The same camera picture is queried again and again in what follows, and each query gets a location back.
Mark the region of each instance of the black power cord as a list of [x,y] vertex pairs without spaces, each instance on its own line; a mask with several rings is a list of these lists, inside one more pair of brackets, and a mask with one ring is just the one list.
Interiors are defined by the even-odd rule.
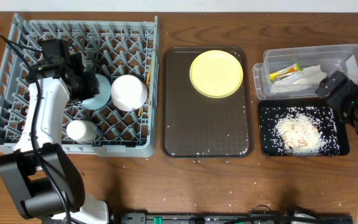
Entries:
[[11,40],[8,40],[8,41],[9,41],[11,44],[16,45],[16,46],[18,46],[18,47],[20,47],[20,48],[22,48],[22,49],[32,50],[32,51],[34,51],[34,52],[37,52],[37,53],[41,53],[41,54],[42,54],[42,51],[41,51],[41,50],[32,49],[31,47],[28,47],[28,46],[24,46],[24,45],[15,43],[15,42],[13,42],[13,41],[11,41]]
[[[5,38],[2,34],[0,34],[0,37],[6,42],[6,44],[8,46],[10,46],[10,48],[13,51],[15,51],[16,55],[24,62],[27,69],[29,70],[29,76],[31,77],[32,75],[34,75],[32,69],[31,69],[31,66],[29,65],[27,60],[24,58],[24,56],[22,54],[20,54],[20,52],[14,47],[13,42],[8,40],[7,38]],[[62,191],[59,189],[59,186],[56,184],[55,180],[53,179],[52,175],[50,174],[49,170],[47,169],[47,167],[44,163],[44,159],[41,157],[41,155],[38,151],[37,145],[35,143],[35,127],[37,124],[37,117],[38,117],[38,112],[39,112],[42,95],[41,95],[40,84],[38,83],[38,81],[35,77],[34,77],[34,80],[35,80],[35,85],[37,86],[37,102],[35,104],[35,110],[34,110],[34,114],[32,117],[32,123],[31,123],[31,132],[30,132],[31,145],[34,150],[34,155],[35,155],[35,158],[36,158],[38,164],[40,165],[42,170],[45,172],[45,175],[48,177],[53,189],[56,191],[56,193],[59,196],[59,199],[62,201],[63,207],[66,212],[66,223],[71,224],[71,215],[70,215],[70,209],[69,209],[68,202],[66,201],[66,198],[63,196]]]
[[256,206],[255,208],[251,209],[250,212],[249,212],[249,216],[251,216],[253,214],[253,212],[257,209],[257,208],[262,208],[262,207],[265,207],[267,208],[269,211],[272,211],[268,206],[266,205],[258,205]]
[[254,217],[247,217],[247,218],[238,218],[235,220],[231,220],[228,222],[225,222],[224,224],[236,224],[241,222],[267,222],[267,221],[273,221],[273,222],[302,222],[302,223],[317,223],[317,224],[333,224],[328,221],[313,219],[313,218],[301,218],[301,217],[285,217],[285,216],[279,216],[279,215],[272,215],[272,216],[254,216]]

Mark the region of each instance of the wooden table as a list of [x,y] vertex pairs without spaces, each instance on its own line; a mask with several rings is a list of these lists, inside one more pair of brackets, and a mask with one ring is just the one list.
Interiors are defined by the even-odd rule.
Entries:
[[[8,34],[13,15],[0,12],[0,33]],[[178,46],[235,45],[244,49],[254,121],[259,101],[252,66],[262,62],[265,50],[358,44],[358,14],[21,13],[27,20],[92,21],[153,21],[154,15],[161,22],[163,52]],[[4,48],[0,39],[0,63]],[[255,122],[255,148],[246,158],[172,159],[160,147],[161,71],[155,154],[148,159],[70,155],[77,169],[85,174],[88,193],[108,201],[117,213],[246,213],[258,204],[273,210],[296,204],[317,212],[348,213],[356,219],[358,137],[351,127],[347,127],[347,133],[352,150],[343,157],[267,157],[261,152]],[[0,223],[23,222],[0,178]]]

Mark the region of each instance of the brown plastic tray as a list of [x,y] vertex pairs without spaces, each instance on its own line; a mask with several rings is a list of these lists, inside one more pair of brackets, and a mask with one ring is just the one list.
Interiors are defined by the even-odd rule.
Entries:
[[[223,50],[241,63],[241,87],[209,98],[190,81],[199,54]],[[162,148],[172,157],[244,157],[253,150],[246,55],[239,47],[175,47],[164,55]]]

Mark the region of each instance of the yellow plate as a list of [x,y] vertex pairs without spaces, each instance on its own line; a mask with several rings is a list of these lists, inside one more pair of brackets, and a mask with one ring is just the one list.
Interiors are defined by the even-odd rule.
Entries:
[[194,59],[190,80],[196,90],[208,97],[227,97],[241,86],[242,67],[233,55],[210,50]]

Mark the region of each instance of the plastic storage bin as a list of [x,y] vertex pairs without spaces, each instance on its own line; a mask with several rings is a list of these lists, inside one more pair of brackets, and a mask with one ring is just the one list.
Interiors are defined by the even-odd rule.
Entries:
[[255,88],[260,100],[316,96],[318,84],[274,86],[270,80],[271,73],[287,68],[295,62],[298,62],[301,68],[321,65],[321,70],[328,76],[339,70],[358,83],[357,44],[267,50],[264,53],[264,62],[253,67]]
[[[148,100],[142,113],[118,110],[111,100],[98,110],[68,106],[62,113],[62,148],[67,153],[99,156],[149,157],[155,151],[157,84],[160,63],[160,28],[153,22],[108,21],[25,21],[15,14],[8,39],[40,50],[40,39],[59,38],[73,43],[86,55],[86,64],[109,79],[135,75],[146,81],[151,69]],[[33,51],[23,50],[32,65],[40,60]],[[0,68],[0,152],[11,153],[20,139],[29,105],[27,70],[7,46]],[[92,121],[98,137],[91,144],[78,144],[66,133],[76,119]]]

